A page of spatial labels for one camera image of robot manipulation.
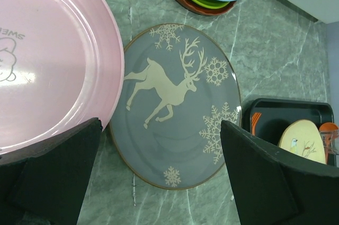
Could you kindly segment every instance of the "reindeer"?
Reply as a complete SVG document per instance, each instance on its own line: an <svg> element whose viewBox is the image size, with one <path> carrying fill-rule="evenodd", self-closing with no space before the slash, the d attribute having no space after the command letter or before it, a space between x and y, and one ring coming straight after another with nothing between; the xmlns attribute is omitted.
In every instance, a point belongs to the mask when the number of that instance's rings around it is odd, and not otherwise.
<svg viewBox="0 0 339 225"><path fill-rule="evenodd" d="M142 82L137 82L135 84L133 93L127 101L127 110L130 111L132 101L139 90L149 90L155 88L158 96L161 98L161 102L158 107L156 107L153 113L145 120L144 127L148 128L149 121L164 107L168 109L168 115L163 118L157 117L155 121L163 122L170 119L173 116L173 106L178 106L185 100L185 95L188 90L193 92L197 91L197 87L194 85L194 81L198 81L199 74L202 73L203 67L207 62L207 58L204 59L204 49L198 51L199 54L199 68L197 71L192 73L188 72L188 68L193 67L194 60L190 60L188 63L185 63L185 58L193 55L194 51L192 48L198 47L198 38L195 38L194 41L189 44L189 39L185 41L185 51L181 54L179 51L180 60L182 67L184 69L184 80L181 81L177 86L167 77L164 68L158 64L156 61L153 61L147 58L148 66L140 73L129 73L124 80L136 79L142 80Z"/></svg>

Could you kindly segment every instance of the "gray object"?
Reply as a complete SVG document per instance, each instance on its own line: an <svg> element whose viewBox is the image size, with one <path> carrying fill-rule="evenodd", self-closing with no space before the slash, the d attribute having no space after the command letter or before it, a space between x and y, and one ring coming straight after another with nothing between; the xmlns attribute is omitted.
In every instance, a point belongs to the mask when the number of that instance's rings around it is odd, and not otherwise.
<svg viewBox="0 0 339 225"><path fill-rule="evenodd" d="M223 51L202 32L163 24L125 49L125 78L111 120L118 151L146 182L197 186L224 164L220 123L240 123L240 94Z"/></svg>

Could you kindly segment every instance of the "snowflake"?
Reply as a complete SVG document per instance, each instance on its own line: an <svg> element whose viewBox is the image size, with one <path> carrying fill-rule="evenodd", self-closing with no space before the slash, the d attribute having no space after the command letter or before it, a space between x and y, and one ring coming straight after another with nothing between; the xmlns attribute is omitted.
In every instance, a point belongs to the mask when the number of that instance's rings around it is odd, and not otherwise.
<svg viewBox="0 0 339 225"><path fill-rule="evenodd" d="M153 28L150 30L150 35L153 37L155 33L159 34L159 41L155 42L155 47L161 48L161 43L163 41L167 42L166 49L171 51L173 46L170 44L171 39L175 39L175 43L180 42L180 36L175 35L175 30L180 28L182 30L184 28L184 25L176 25L176 24L165 24L161 25L157 30L154 30Z"/></svg>
<svg viewBox="0 0 339 225"><path fill-rule="evenodd" d="M164 175L166 178L166 184L171 185L171 187L177 187L177 185L181 182L179 170L174 169L172 166L164 172Z"/></svg>
<svg viewBox="0 0 339 225"><path fill-rule="evenodd" d="M204 139L207 139L207 144L205 145L203 152L208 154L213 153L215 155L213 162L216 164L222 156L222 147L220 142L221 121L228 120L232 123L236 123L239 112L236 109L232 112L229 111L228 103L225 102L221 112L218 112L217 108L213 105L211 113L212 116L203 116L207 129L200 131L199 134Z"/></svg>
<svg viewBox="0 0 339 225"><path fill-rule="evenodd" d="M226 66L227 62L225 60L219 61L216 57L213 57L211 62L204 68L207 75L207 83L220 86L221 82L228 77Z"/></svg>

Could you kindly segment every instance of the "green marble surface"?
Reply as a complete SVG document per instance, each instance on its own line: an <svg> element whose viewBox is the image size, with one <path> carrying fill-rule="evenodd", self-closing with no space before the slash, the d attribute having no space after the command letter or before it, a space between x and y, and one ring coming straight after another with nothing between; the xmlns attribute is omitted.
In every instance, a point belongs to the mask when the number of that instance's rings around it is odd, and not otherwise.
<svg viewBox="0 0 339 225"><path fill-rule="evenodd" d="M256 97L328 101L325 25L279 1L240 0L227 14L206 17L175 0L107 0L124 45L167 22L212 37L234 67L244 102ZM136 206L132 177L105 130L78 224L240 224L225 167L184 191L162 190L136 177Z"/></svg>

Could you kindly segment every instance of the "pink plate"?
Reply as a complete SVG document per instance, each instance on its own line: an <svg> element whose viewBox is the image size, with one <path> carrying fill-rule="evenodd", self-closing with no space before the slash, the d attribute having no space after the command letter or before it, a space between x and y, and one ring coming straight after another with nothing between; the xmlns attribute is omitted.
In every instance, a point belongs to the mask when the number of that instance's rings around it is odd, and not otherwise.
<svg viewBox="0 0 339 225"><path fill-rule="evenodd" d="M123 47L104 0L1 0L0 154L92 117L106 127Z"/></svg>

